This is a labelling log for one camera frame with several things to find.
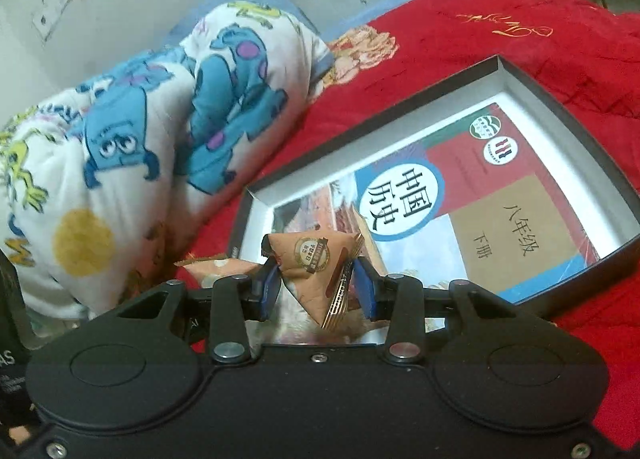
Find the blue monster print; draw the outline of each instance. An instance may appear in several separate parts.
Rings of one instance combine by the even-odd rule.
[[[71,108],[68,105],[54,105],[49,103],[41,107],[37,114],[52,114],[60,116],[67,124],[73,124],[81,118],[80,111],[76,108]]]
[[[213,54],[202,61],[196,75],[190,119],[190,140],[178,148],[175,173],[207,194],[215,194],[235,179],[228,165],[243,138],[252,142],[281,113],[288,96],[266,82],[268,58],[264,43],[250,28],[225,27],[210,44],[230,50],[236,68]]]
[[[102,93],[106,92],[111,84],[113,84],[117,79],[126,77],[127,74],[132,73],[142,64],[153,64],[154,62],[180,64],[191,73],[191,76],[194,75],[196,67],[195,60],[188,57],[182,47],[171,47],[158,52],[144,51],[133,58],[130,58],[126,62],[116,65],[116,67],[108,73],[94,76],[93,78],[81,83],[76,87],[76,92],[82,94],[93,91],[95,98],[98,98]]]
[[[98,96],[82,123],[67,132],[67,137],[82,137],[86,142],[89,160],[84,181],[89,189],[101,186],[96,172],[114,168],[143,164],[148,169],[146,180],[160,175],[158,156],[145,148],[146,100],[148,92],[173,75],[162,66],[142,62],[128,64],[108,77],[113,78],[111,86]]]
[[[11,230],[11,232],[16,235],[17,237],[24,237],[24,233],[23,231],[18,228],[18,226],[15,225],[15,215],[14,214],[10,214],[9,215],[9,229]]]

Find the round logo on wrapper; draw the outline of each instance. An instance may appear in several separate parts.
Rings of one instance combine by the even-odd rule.
[[[329,240],[303,237],[296,242],[296,261],[308,273],[322,271],[329,264]]]

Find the wrapped snack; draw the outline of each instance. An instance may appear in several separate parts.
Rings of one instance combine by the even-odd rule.
[[[322,325],[342,267],[358,245],[357,239],[355,233],[323,229],[270,233],[262,240],[262,252],[276,257],[286,287],[309,316]]]
[[[334,330],[343,320],[348,310],[349,304],[349,284],[351,282],[351,274],[353,273],[353,261],[360,254],[364,237],[362,234],[356,236],[356,243],[351,249],[347,262],[342,266],[340,279],[334,290],[331,304],[322,322],[322,329]]]
[[[200,287],[205,288],[213,287],[217,279],[230,275],[248,275],[260,267],[260,264],[255,262],[228,259],[225,255],[177,262],[176,265],[181,265],[189,271],[191,276],[198,281]]]

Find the blue gripper pad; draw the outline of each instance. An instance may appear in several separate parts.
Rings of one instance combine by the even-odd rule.
[[[282,275],[280,274],[280,268],[275,265],[267,275],[267,278],[264,281],[264,289],[262,290],[260,316],[263,320],[267,320],[271,311],[273,311],[281,285]]]
[[[376,316],[376,299],[373,281],[367,276],[358,259],[353,262],[353,285],[362,312],[368,319]]]

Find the logo on book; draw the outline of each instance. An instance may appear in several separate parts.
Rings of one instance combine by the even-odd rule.
[[[417,163],[399,164],[373,179],[358,207],[373,238],[401,239],[423,226],[437,209],[438,194],[444,192],[441,181]]]
[[[484,158],[491,164],[503,165],[518,155],[518,144],[513,137],[501,135],[484,146]]]
[[[327,239],[303,237],[296,243],[295,256],[298,263],[305,267],[306,272],[322,271],[329,263],[329,248]]]
[[[500,132],[502,124],[495,116],[480,116],[471,123],[469,134],[476,139],[491,139]]]

